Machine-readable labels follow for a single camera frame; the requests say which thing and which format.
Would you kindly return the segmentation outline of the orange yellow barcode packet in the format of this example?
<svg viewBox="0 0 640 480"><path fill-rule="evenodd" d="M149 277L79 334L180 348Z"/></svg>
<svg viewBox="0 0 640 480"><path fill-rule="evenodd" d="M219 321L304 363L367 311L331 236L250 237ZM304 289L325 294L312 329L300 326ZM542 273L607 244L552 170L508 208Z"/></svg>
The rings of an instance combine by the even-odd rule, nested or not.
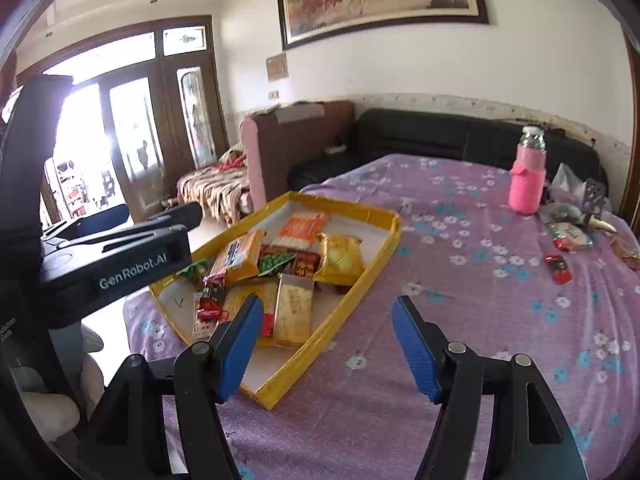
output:
<svg viewBox="0 0 640 480"><path fill-rule="evenodd" d="M257 276L258 259L265 236L264 230L257 230L232 240L218 252L217 258L204 278L204 283L221 282L231 286L236 282Z"/></svg>

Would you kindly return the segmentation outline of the pink sleeved thermos bottle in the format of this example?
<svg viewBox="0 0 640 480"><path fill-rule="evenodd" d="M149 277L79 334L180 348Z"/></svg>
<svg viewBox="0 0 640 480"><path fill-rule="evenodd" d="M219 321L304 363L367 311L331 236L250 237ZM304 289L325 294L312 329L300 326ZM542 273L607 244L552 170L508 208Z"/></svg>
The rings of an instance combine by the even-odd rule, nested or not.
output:
<svg viewBox="0 0 640 480"><path fill-rule="evenodd" d="M546 182L547 149L544 130L527 125L516 147L516 156L510 170L511 184L508 205L519 214L536 214Z"/></svg>

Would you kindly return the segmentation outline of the dark red long packet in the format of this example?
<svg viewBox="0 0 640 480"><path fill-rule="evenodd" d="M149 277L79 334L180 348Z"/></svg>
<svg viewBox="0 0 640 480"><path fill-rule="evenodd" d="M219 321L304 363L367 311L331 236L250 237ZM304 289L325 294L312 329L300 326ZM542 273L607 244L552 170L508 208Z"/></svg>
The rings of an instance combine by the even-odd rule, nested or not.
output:
<svg viewBox="0 0 640 480"><path fill-rule="evenodd" d="M227 322L229 312L224 308L227 291L223 280L208 280L196 307L196 317L202 323Z"/></svg>

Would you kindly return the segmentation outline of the brown red snack packet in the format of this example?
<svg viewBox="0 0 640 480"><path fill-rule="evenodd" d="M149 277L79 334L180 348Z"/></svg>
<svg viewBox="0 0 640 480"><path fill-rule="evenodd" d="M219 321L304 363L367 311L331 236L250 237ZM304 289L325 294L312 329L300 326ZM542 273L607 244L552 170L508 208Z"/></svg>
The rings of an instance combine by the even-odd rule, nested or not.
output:
<svg viewBox="0 0 640 480"><path fill-rule="evenodd" d="M299 278L313 278L320 266L320 255L315 252L296 252L291 274Z"/></svg>

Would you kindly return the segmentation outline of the olive green snack packet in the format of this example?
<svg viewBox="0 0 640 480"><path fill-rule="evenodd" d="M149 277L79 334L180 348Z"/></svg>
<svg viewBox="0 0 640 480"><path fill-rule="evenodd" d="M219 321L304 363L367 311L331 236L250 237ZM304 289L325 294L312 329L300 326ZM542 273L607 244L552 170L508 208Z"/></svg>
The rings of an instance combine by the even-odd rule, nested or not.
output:
<svg viewBox="0 0 640 480"><path fill-rule="evenodd" d="M180 270L177 275L188 280L194 286L200 286L208 275L208 263L206 260L192 262L190 266Z"/></svg>

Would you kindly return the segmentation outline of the pale yellow biscuit packet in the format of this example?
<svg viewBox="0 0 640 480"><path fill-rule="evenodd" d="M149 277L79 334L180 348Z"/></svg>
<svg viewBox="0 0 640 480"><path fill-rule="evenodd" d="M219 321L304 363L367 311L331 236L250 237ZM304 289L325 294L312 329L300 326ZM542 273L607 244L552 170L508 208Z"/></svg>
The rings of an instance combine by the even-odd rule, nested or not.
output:
<svg viewBox="0 0 640 480"><path fill-rule="evenodd" d="M312 334L314 282L281 274L274 311L273 343L277 347L300 348Z"/></svg>

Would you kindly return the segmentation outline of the orange cracker packet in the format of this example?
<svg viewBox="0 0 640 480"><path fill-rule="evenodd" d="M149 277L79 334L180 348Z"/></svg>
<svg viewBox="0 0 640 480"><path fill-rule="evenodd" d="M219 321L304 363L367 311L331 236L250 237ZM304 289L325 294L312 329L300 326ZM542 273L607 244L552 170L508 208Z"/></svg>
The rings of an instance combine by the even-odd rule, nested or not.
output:
<svg viewBox="0 0 640 480"><path fill-rule="evenodd" d="M314 244L316 235L323 229L329 216L320 211L300 210L294 212L280 229L271 245L294 250L307 250Z"/></svg>

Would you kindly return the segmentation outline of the green pea snack packet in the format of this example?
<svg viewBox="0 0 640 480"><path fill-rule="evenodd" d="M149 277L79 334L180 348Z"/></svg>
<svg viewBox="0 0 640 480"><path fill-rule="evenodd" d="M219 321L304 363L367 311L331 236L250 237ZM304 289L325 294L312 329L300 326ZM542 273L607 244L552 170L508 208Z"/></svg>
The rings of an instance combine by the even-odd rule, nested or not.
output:
<svg viewBox="0 0 640 480"><path fill-rule="evenodd" d="M294 252L273 252L272 254L263 255L258 259L258 276L277 275L295 260Z"/></svg>

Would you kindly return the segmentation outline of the clear plastic bag clutter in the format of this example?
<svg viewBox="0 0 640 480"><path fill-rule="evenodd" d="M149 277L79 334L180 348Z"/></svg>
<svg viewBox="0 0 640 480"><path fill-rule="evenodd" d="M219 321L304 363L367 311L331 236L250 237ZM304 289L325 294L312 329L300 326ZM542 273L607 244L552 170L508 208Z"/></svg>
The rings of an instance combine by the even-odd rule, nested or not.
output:
<svg viewBox="0 0 640 480"><path fill-rule="evenodd" d="M605 184L593 178L582 180L561 162L544 187L538 216L544 223L570 223L614 234L617 229L608 221L611 212Z"/></svg>

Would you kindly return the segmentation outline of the patterned blanket couch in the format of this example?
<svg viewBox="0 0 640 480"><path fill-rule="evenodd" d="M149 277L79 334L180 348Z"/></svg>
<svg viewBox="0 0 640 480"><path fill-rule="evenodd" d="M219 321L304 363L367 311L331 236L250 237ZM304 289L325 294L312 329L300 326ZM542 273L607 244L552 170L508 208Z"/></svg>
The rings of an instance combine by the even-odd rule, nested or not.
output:
<svg viewBox="0 0 640 480"><path fill-rule="evenodd" d="M179 204L198 203L203 216L232 226L253 212L246 154L241 144L218 162L185 174L177 183Z"/></svg>

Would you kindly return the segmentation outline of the golden yellow cake packet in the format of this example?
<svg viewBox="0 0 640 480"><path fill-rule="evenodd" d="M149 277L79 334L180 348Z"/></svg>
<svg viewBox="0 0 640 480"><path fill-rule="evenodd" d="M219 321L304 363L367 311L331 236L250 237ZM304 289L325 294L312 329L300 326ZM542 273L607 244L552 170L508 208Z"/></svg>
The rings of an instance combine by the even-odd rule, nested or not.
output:
<svg viewBox="0 0 640 480"><path fill-rule="evenodd" d="M360 238L320 232L320 264L314 280L337 286L352 286L364 271Z"/></svg>

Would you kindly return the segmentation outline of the purple floral tablecloth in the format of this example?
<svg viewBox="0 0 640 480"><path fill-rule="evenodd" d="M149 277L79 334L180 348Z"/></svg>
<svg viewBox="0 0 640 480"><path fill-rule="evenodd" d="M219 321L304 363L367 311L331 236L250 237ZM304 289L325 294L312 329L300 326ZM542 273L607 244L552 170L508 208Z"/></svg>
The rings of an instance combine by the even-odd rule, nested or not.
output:
<svg viewBox="0 0 640 480"><path fill-rule="evenodd" d="M220 409L245 479L410 479L437 410L416 390L390 322L395 298L482 356L529 354L588 474L608 477L639 434L639 275L597 235L565 260L536 217L506 204L506 171L388 155L311 194L398 212L400 244L359 306L272 410L244 394Z"/></svg>

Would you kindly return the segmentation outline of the black leather sofa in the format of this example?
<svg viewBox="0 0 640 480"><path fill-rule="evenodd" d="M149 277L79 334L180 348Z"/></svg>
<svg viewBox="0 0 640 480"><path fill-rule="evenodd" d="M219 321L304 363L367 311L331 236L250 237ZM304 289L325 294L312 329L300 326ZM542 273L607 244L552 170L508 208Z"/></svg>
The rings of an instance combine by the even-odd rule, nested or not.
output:
<svg viewBox="0 0 640 480"><path fill-rule="evenodd" d="M288 186L299 191L385 155L433 156L509 169L521 125L459 115L371 108L342 137L346 150L294 166Z"/></svg>

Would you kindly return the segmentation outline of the white red small sachet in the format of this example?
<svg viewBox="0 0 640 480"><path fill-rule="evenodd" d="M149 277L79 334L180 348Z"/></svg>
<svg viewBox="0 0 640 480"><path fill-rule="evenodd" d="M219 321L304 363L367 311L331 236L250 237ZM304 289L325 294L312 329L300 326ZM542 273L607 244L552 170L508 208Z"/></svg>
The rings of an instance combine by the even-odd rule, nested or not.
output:
<svg viewBox="0 0 640 480"><path fill-rule="evenodd" d="M209 340L218 325L220 313L212 310L197 310L194 314L192 338L194 341Z"/></svg>

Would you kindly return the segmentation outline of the wooden glass door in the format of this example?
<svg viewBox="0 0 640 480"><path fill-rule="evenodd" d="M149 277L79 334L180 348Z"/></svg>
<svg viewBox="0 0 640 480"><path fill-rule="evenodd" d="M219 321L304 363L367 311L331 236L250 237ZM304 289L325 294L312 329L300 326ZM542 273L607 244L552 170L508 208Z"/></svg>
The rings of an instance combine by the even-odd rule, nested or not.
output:
<svg viewBox="0 0 640 480"><path fill-rule="evenodd" d="M120 204L148 218L230 145L208 15L100 32L26 65L17 80L36 75L73 79L41 191L54 222Z"/></svg>

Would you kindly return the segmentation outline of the yellow cardboard tray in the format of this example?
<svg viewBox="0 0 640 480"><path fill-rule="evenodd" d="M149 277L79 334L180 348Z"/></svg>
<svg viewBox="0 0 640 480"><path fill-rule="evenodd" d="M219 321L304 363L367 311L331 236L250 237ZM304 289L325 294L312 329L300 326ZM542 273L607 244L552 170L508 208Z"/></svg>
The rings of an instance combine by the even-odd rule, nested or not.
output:
<svg viewBox="0 0 640 480"><path fill-rule="evenodd" d="M270 410L356 309L399 240L396 212L288 192L150 289L186 344L233 321L248 296L262 300L250 360L231 381Z"/></svg>

